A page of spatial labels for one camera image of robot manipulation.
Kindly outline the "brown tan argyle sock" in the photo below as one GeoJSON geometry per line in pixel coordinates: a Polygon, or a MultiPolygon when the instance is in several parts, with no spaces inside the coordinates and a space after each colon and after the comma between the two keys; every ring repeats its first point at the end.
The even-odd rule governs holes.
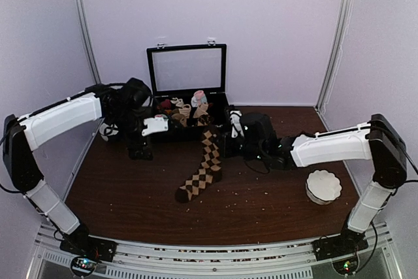
{"type": "Polygon", "coordinates": [[[176,190],[175,200],[188,203],[196,199],[212,184],[222,180],[219,131],[213,125],[207,125],[202,132],[202,157],[197,170],[176,190]]]}
{"type": "Polygon", "coordinates": [[[209,114],[203,114],[197,118],[197,126],[211,125],[214,122],[214,117],[209,114]]]}

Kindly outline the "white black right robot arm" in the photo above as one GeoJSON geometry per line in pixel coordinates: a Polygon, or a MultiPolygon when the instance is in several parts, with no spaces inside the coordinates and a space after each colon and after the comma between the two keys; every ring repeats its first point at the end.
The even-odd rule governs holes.
{"type": "Polygon", "coordinates": [[[225,135],[225,157],[261,161],[266,170],[290,171],[312,165],[364,160],[373,164],[369,183],[350,210],[339,235],[313,242],[317,259],[353,254],[367,248],[365,232],[408,177],[413,164],[406,144],[389,121],[374,114],[369,121],[324,133],[302,132],[279,138],[266,114],[228,114],[231,132],[225,135]]]}

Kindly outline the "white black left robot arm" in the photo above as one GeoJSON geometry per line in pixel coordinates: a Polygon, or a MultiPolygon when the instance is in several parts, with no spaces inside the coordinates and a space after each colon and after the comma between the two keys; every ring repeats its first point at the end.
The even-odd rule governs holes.
{"type": "Polygon", "coordinates": [[[47,183],[37,160],[43,148],[63,144],[77,129],[102,121],[106,136],[125,142],[128,156],[151,159],[147,132],[150,111],[144,107],[152,91],[143,81],[97,84],[84,91],[23,116],[7,116],[3,131],[3,163],[10,176],[11,193],[20,194],[63,236],[63,247],[96,259],[101,245],[89,235],[87,225],[47,183]]]}

